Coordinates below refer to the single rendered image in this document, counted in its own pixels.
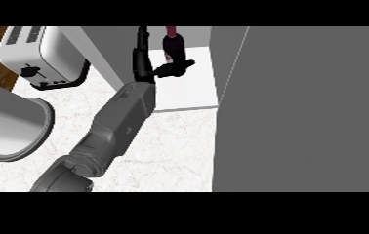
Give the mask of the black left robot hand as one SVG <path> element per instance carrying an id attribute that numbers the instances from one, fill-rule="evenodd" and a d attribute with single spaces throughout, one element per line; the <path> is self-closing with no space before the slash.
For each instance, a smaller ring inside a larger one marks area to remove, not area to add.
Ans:
<path id="1" fill-rule="evenodd" d="M 184 75 L 187 68 L 194 64 L 191 59 L 168 63 L 153 68 L 149 57 L 149 38 L 150 34 L 144 26 L 138 27 L 137 47 L 132 50 L 132 73 L 137 82 L 155 83 L 153 78 L 180 77 Z"/>

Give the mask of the dark red wine bottle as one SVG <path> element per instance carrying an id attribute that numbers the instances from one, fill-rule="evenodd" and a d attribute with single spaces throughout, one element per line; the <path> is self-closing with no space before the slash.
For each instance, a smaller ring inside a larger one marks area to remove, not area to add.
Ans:
<path id="1" fill-rule="evenodd" d="M 181 35 L 175 32 L 174 26 L 168 26 L 165 28 L 165 36 L 162 38 L 162 50 L 168 63 L 186 60 L 184 39 Z"/>

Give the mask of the dark grey cabinet door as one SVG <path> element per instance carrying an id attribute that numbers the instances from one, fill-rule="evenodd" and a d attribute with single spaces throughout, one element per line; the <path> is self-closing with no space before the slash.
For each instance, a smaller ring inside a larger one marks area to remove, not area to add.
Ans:
<path id="1" fill-rule="evenodd" d="M 217 111 L 217 191 L 369 191 L 369 27 L 253 27 Z"/>

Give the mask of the white toaster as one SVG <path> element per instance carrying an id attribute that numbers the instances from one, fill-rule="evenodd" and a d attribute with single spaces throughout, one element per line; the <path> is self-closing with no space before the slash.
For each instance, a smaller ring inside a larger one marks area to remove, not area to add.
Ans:
<path id="1" fill-rule="evenodd" d="M 56 26 L 8 26 L 0 62 L 39 91 L 78 87 L 91 66 Z"/>

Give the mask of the grey round appliance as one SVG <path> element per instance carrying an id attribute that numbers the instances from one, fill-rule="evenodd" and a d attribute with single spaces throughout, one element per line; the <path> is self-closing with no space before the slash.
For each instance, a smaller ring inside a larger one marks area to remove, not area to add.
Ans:
<path id="1" fill-rule="evenodd" d="M 0 88 L 0 162 L 14 162 L 42 145 L 54 124 L 54 110 L 39 98 Z"/>

